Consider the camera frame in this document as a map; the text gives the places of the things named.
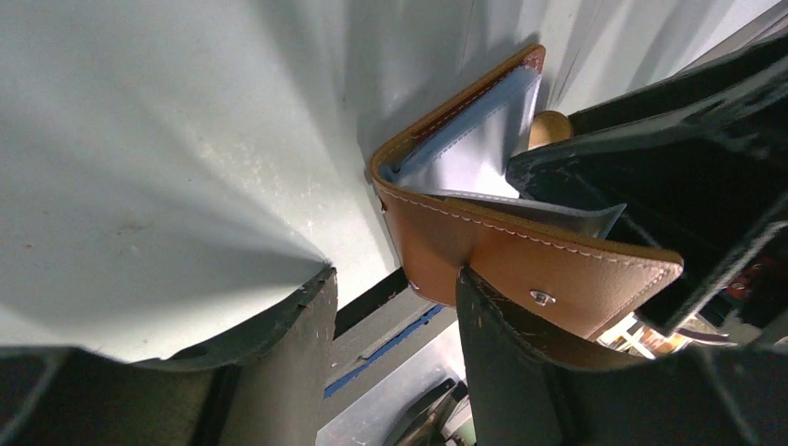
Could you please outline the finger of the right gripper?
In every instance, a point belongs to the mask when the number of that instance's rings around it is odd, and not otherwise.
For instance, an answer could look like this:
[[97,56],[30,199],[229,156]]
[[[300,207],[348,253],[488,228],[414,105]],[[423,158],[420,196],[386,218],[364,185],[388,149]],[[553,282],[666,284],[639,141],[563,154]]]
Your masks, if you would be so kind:
[[679,278],[640,314],[672,332],[708,294],[717,269],[787,191],[787,153],[722,147],[659,147],[613,154],[603,190],[627,203],[633,225],[620,241],[678,252]]
[[571,114],[572,137],[515,156],[506,180],[524,193],[548,164],[706,136],[786,97],[787,39],[772,36]]

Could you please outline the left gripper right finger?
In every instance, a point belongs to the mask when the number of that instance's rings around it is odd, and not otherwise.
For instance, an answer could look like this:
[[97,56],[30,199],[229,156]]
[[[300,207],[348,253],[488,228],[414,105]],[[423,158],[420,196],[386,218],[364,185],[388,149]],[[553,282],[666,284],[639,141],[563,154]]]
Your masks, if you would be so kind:
[[783,445],[787,354],[655,360],[571,334],[462,268],[456,310],[480,445]]

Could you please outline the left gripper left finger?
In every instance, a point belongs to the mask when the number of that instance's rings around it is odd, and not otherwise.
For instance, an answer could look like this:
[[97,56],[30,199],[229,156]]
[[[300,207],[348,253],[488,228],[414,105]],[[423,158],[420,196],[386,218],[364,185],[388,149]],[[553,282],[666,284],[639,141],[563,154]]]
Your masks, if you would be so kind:
[[5,445],[311,445],[335,331],[336,272],[167,360],[77,347],[1,351]]

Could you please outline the brown leather card holder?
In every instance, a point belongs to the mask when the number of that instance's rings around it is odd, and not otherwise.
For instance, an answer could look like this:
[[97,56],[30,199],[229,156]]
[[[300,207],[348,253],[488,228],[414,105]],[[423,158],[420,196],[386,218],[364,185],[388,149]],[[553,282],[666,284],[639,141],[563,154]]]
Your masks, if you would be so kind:
[[506,163],[532,121],[545,48],[527,46],[384,143],[370,174],[412,289],[455,306],[470,267],[529,312],[594,340],[676,280],[672,250],[609,234],[622,203],[524,199]]

